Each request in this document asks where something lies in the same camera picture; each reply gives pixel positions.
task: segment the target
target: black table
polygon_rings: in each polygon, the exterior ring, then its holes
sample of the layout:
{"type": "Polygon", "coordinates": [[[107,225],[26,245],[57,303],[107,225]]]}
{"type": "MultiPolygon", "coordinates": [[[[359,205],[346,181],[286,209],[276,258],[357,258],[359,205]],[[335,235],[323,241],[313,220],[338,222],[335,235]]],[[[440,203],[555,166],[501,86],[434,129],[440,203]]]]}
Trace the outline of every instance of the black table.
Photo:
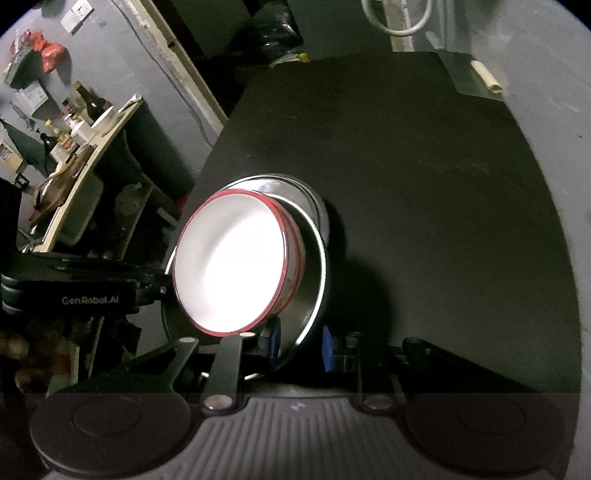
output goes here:
{"type": "Polygon", "coordinates": [[[579,314],[550,192],[503,102],[458,94],[437,55],[280,65],[247,88],[184,211],[254,174],[330,210],[326,322],[420,336],[546,391],[577,391],[579,314]]]}

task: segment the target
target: bottle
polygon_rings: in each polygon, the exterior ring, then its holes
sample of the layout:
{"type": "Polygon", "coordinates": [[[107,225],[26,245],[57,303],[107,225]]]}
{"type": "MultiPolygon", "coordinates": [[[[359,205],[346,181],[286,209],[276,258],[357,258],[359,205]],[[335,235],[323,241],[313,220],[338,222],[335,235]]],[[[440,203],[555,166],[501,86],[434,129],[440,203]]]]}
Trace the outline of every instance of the bottle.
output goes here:
{"type": "Polygon", "coordinates": [[[47,135],[46,133],[40,132],[37,128],[37,133],[43,142],[43,146],[45,147],[46,153],[49,153],[53,150],[53,147],[57,145],[57,140],[53,138],[51,135],[47,135]]]}
{"type": "Polygon", "coordinates": [[[86,109],[86,102],[80,96],[78,92],[71,95],[71,102],[74,105],[74,110],[77,112],[78,116],[82,118],[87,124],[92,125],[94,120],[90,118],[88,115],[88,110],[86,109]]]}
{"type": "Polygon", "coordinates": [[[74,82],[72,86],[78,91],[84,100],[88,116],[92,118],[93,121],[96,122],[99,117],[105,113],[105,110],[112,106],[112,104],[104,98],[94,95],[86,90],[80,82],[74,82]]]}
{"type": "Polygon", "coordinates": [[[68,127],[70,127],[70,133],[72,133],[72,130],[74,130],[74,128],[76,127],[76,125],[79,122],[77,115],[72,115],[71,113],[66,115],[63,118],[63,120],[64,120],[64,122],[66,122],[68,124],[68,127]]]}
{"type": "Polygon", "coordinates": [[[74,139],[70,136],[70,134],[64,132],[59,127],[55,126],[51,120],[45,122],[45,125],[49,127],[52,131],[53,136],[56,138],[57,142],[66,150],[68,153],[72,153],[75,149],[78,148],[78,144],[74,141],[74,139]]]}
{"type": "Polygon", "coordinates": [[[66,97],[66,99],[61,104],[66,108],[66,110],[68,110],[68,113],[72,115],[78,113],[76,105],[74,105],[74,103],[68,97],[66,97]]]}

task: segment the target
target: electrical wire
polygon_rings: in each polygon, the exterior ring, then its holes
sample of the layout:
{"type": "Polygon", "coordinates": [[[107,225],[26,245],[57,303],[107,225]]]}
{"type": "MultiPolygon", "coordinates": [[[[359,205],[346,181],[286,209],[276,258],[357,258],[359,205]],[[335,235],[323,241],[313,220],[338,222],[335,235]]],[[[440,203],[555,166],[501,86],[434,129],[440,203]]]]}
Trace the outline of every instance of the electrical wire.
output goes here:
{"type": "Polygon", "coordinates": [[[433,10],[433,0],[427,0],[427,6],[425,7],[425,13],[421,20],[418,21],[415,25],[406,30],[392,30],[391,28],[386,27],[378,17],[375,16],[374,11],[370,6],[370,2],[374,0],[361,0],[361,6],[363,8],[363,13],[367,17],[369,23],[372,24],[375,28],[382,31],[386,35],[390,35],[391,37],[409,37],[410,35],[415,34],[419,30],[421,30],[429,21],[431,17],[431,12],[433,10]]]}
{"type": "Polygon", "coordinates": [[[172,77],[168,74],[168,72],[166,72],[165,68],[160,65],[160,63],[158,62],[158,60],[156,60],[156,58],[154,57],[154,55],[152,55],[152,52],[150,52],[150,50],[148,49],[148,47],[144,44],[142,38],[139,36],[138,31],[135,29],[131,19],[129,18],[129,16],[127,16],[127,14],[123,11],[123,9],[115,2],[115,0],[109,0],[117,10],[119,10],[119,13],[123,16],[123,18],[125,19],[125,21],[127,22],[127,24],[129,25],[131,31],[134,33],[135,38],[138,39],[139,44],[142,45],[143,49],[146,51],[146,53],[149,55],[149,57],[152,59],[152,61],[158,66],[158,68],[162,71],[162,73],[164,73],[164,76],[168,79],[168,81],[170,82],[170,85],[173,86],[173,88],[176,90],[176,92],[178,93],[178,96],[181,97],[181,100],[185,103],[185,105],[187,105],[189,111],[191,112],[191,116],[195,119],[195,121],[197,122],[197,126],[199,127],[199,131],[201,132],[201,135],[203,137],[203,141],[206,143],[206,145],[210,148],[210,150],[213,148],[212,143],[209,141],[209,139],[207,138],[207,134],[205,133],[205,129],[203,128],[203,121],[201,120],[201,117],[199,116],[199,113],[194,109],[193,105],[191,105],[188,100],[184,97],[183,93],[181,92],[181,90],[178,88],[176,82],[172,79],[172,77]]]}

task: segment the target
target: metal bowl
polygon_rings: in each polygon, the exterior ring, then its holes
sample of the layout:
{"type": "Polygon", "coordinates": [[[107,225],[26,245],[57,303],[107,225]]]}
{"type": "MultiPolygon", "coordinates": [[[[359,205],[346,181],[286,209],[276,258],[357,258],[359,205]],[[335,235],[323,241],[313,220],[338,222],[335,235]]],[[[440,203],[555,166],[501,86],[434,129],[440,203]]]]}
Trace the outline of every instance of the metal bowl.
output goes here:
{"type": "Polygon", "coordinates": [[[324,244],[328,245],[330,225],[324,201],[312,187],[300,179],[285,174],[265,173],[233,181],[222,188],[228,189],[252,190],[276,200],[284,199],[299,205],[310,215],[324,239],[324,244]]]}
{"type": "MultiPolygon", "coordinates": [[[[281,346],[277,364],[279,368],[297,352],[298,347],[308,337],[322,314],[327,297],[328,257],[324,240],[310,215],[295,202],[280,198],[276,200],[292,215],[300,228],[306,248],[306,264],[300,287],[290,304],[279,315],[281,322],[281,346]]],[[[174,254],[175,251],[168,260],[166,273],[171,271],[174,254]]],[[[219,338],[207,335],[193,326],[177,302],[162,302],[161,309],[164,331],[169,340],[194,336],[199,339],[201,345],[219,343],[219,338]]]]}

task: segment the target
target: cardboard box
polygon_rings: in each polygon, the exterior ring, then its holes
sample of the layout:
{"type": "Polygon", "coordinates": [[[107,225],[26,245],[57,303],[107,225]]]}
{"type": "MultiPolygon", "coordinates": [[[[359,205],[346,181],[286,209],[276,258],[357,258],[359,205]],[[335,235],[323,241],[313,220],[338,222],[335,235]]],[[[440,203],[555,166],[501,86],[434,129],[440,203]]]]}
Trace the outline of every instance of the cardboard box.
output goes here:
{"type": "Polygon", "coordinates": [[[12,148],[0,140],[0,167],[7,167],[13,172],[20,173],[26,166],[25,161],[14,153],[12,148]]]}

